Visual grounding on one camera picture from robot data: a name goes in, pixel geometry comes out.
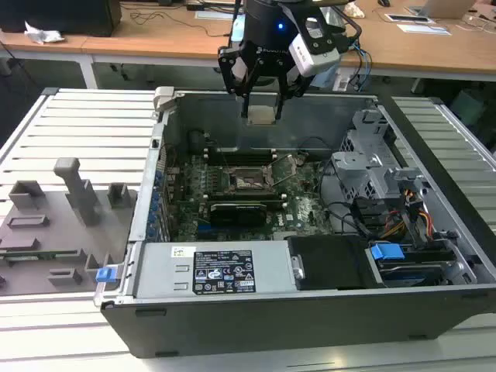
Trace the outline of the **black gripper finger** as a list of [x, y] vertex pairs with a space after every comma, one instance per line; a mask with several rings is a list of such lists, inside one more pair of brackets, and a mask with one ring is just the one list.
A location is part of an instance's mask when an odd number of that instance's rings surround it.
[[[233, 73], [233, 68], [237, 60], [241, 60], [246, 67], [241, 80], [237, 80]], [[229, 94], [235, 94], [243, 98], [241, 117], [246, 119], [248, 117], [250, 93], [257, 81], [256, 47], [255, 45], [240, 45], [238, 47], [221, 46], [218, 48], [218, 62], [226, 91]]]
[[274, 106], [274, 118], [281, 118], [284, 103], [294, 97], [300, 98], [312, 82], [312, 76], [304, 77], [296, 66], [274, 68], [279, 91]]

